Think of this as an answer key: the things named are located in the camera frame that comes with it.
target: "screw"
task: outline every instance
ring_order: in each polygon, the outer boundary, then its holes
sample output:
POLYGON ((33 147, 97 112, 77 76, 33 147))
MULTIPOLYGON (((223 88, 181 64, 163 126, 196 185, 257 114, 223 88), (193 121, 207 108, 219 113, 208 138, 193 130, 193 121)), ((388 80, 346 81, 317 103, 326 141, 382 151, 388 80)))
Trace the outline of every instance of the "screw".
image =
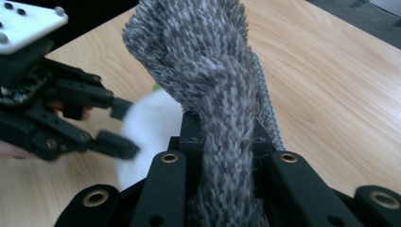
POLYGON ((96 80, 96 81, 100 81, 100 76, 94 75, 93 79, 96 80))
POLYGON ((191 138, 189 138, 189 141, 191 141, 191 142, 198 142, 198 137, 191 137, 191 138))
POLYGON ((80 138, 83 141, 88 141, 91 138, 91 136, 88 133, 83 133, 83 134, 80 135, 80 138))
POLYGON ((110 91, 110 90, 107 90, 106 94, 107 94, 107 96, 113 96, 114 95, 114 93, 112 91, 110 91))
POLYGON ((68 147, 66 145, 61 145, 60 148, 61 148, 62 151, 68 150, 68 147))
POLYGON ((46 144, 47 144, 47 147, 50 148, 50 149, 54 149, 54 148, 57 147, 56 140, 54 140, 54 139, 48 139, 46 141, 46 144))

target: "white plastic mount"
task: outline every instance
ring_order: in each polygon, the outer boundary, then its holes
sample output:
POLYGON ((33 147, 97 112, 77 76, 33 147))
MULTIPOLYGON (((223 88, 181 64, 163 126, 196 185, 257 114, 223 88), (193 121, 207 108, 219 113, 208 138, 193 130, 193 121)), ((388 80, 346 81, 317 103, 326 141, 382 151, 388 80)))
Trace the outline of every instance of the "white plastic mount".
POLYGON ((12 54, 67 24, 60 7, 47 9, 0 0, 0 55, 12 54))

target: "wooden table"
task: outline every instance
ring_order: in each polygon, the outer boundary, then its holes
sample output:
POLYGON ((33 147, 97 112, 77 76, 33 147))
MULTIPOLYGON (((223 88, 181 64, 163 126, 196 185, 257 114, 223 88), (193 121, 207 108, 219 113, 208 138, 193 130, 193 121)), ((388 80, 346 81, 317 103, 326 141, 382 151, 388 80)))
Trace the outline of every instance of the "wooden table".
MULTIPOLYGON (((243 0, 250 43, 263 65, 288 150, 303 155, 348 195, 363 184, 401 194, 401 51, 302 0, 243 0)), ((103 77, 135 101, 154 81, 125 49, 134 10, 50 53, 103 77)), ((107 111, 77 125, 118 131, 107 111)), ((0 160, 0 226, 52 226, 68 202, 95 183, 117 185, 113 159, 94 152, 56 162, 0 160)))

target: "green object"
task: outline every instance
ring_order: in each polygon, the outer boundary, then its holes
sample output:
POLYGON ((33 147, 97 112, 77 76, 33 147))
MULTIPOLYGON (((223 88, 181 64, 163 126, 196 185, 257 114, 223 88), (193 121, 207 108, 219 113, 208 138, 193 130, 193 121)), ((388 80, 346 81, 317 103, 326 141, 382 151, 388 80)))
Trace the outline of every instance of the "green object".
POLYGON ((163 88, 162 88, 162 86, 160 86, 159 84, 156 83, 156 84, 153 86, 152 92, 155 92, 155 91, 157 91, 157 90, 159 90, 159 89, 163 89, 163 88))

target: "table surface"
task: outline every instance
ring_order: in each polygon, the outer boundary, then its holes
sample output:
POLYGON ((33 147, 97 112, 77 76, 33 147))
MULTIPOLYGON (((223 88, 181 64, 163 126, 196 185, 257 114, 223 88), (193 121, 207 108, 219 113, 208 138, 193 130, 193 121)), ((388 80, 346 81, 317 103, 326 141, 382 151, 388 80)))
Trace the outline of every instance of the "table surface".
MULTIPOLYGON (((401 51, 302 0, 243 0, 249 40, 261 60, 288 150, 328 185, 353 195, 364 184, 401 194, 401 51)), ((154 81, 126 50, 134 9, 55 50, 48 58, 103 77, 135 101, 154 81)), ((74 122, 93 135, 118 131, 109 112, 74 122)), ((0 226, 52 226, 68 202, 96 183, 118 187, 114 160, 71 153, 47 163, 0 160, 0 226)))

